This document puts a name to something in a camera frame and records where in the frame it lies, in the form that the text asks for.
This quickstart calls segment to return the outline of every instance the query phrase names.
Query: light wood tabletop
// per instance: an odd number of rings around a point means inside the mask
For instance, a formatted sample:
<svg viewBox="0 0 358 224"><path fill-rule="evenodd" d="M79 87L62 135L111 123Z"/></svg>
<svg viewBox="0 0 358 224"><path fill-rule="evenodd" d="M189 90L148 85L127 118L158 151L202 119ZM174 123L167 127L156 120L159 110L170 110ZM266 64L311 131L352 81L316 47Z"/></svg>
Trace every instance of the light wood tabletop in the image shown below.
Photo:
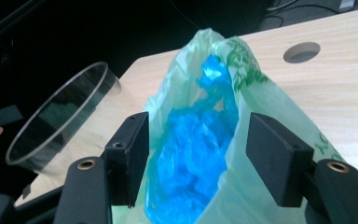
<svg viewBox="0 0 358 224"><path fill-rule="evenodd" d="M251 48L262 72L310 117L344 160L358 169L358 10L243 35L241 39ZM287 63L283 59L288 49L305 42L320 46L314 58L303 63ZM147 98L158 92L177 52L173 50L140 58L121 77L120 84L132 95L131 100L136 105L129 107L128 114L140 112ZM117 95L114 97L116 102L119 101ZM112 104L112 100L112 97L105 96L97 111L101 106ZM120 123L125 114L116 119L115 113L94 113L87 123L93 125L92 122L99 122L103 125L105 119ZM83 125L79 131L89 132L89 125ZM99 147L108 142L116 131L114 127L118 128L117 124L112 124L109 133L99 136ZM80 137L81 134L77 133L71 142L79 141ZM101 152L100 149L93 154L98 156ZM61 184L62 180L41 174L32 183L31 193L25 199L19 198L16 204L27 202Z"/></svg>

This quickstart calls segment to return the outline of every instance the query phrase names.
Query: crumpled blue plastic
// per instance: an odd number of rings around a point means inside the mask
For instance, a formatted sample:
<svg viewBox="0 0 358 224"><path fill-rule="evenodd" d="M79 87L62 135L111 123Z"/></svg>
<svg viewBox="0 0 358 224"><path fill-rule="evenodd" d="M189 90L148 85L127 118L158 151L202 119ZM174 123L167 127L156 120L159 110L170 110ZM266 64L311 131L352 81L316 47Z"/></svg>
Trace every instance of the crumpled blue plastic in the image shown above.
<svg viewBox="0 0 358 224"><path fill-rule="evenodd" d="M195 104L168 116L158 155L158 186L145 208L152 223L194 223L218 190L239 120L227 67L211 55L202 64Z"/></svg>

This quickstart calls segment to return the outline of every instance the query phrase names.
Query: wooden table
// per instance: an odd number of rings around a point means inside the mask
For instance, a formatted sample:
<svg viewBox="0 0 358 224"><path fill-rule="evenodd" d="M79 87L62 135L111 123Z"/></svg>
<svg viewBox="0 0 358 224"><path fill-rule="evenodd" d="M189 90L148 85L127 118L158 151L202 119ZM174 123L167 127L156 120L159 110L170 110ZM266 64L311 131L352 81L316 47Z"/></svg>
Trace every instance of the wooden table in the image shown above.
<svg viewBox="0 0 358 224"><path fill-rule="evenodd" d="M358 10L244 35L241 39L252 49L261 70L310 117L346 162L358 169ZM319 44L319 54L304 63L287 63L283 54L303 42ZM137 105L131 107L133 112L137 109L140 112L147 98L157 93L177 52L174 50L140 58L122 76L121 85L133 96ZM109 105L112 99L106 96L101 104ZM103 125L105 119L116 119L114 115L106 111L102 111L102 115L94 113L88 123L91 126L92 122ZM79 131L86 132L90 128L86 124ZM114 132L100 136L99 141L107 143ZM77 133L71 142L79 136L81 134ZM18 199L16 204L57 188L61 182L39 175L31 185L31 194L25 200Z"/></svg>

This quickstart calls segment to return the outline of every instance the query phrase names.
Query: green plastic bag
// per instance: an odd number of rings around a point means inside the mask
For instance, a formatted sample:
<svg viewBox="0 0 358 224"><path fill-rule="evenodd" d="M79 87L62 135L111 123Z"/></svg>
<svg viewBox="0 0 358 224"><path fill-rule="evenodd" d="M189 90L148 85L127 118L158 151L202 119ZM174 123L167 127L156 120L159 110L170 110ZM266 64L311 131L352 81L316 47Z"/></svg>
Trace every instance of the green plastic bag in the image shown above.
<svg viewBox="0 0 358 224"><path fill-rule="evenodd" d="M255 168L246 157L245 148L251 112L275 118L315 149L314 160L343 161L337 151L304 112L273 81L260 71L250 48L234 36L225 39L212 29L200 30L172 60L158 94L150 97L150 157L134 208L112 207L114 223L150 223L145 215L148 178L155 178L150 158L158 154L167 117L173 109L192 105L200 96L197 79L202 63L218 56L232 79L239 122L226 154L227 170L218 180L218 191L196 223L306 223L306 200L300 208L276 205Z"/></svg>

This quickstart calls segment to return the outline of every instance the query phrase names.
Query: plastic bag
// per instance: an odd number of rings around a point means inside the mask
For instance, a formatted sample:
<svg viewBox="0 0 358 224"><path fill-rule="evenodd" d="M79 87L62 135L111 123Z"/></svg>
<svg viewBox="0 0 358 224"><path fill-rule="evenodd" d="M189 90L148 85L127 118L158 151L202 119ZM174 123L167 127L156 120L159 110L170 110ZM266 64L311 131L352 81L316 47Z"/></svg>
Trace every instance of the plastic bag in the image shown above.
<svg viewBox="0 0 358 224"><path fill-rule="evenodd" d="M306 223L306 200L300 208L277 206L246 157L251 112L273 117L298 135L315 149L315 161L325 158L343 161L307 115L260 71L246 43L236 36L225 39L212 29L200 30L172 60L158 94L146 103L150 123L149 161L135 207L113 207L115 223L150 223L145 211L163 209L153 201L162 195L154 186L158 183L158 164L153 158L161 153L170 113L194 105L202 96L200 93L204 90L199 85L201 65L211 55L217 56L229 71L239 117L227 146L227 169L218 177L217 191L200 212L196 223Z"/></svg>

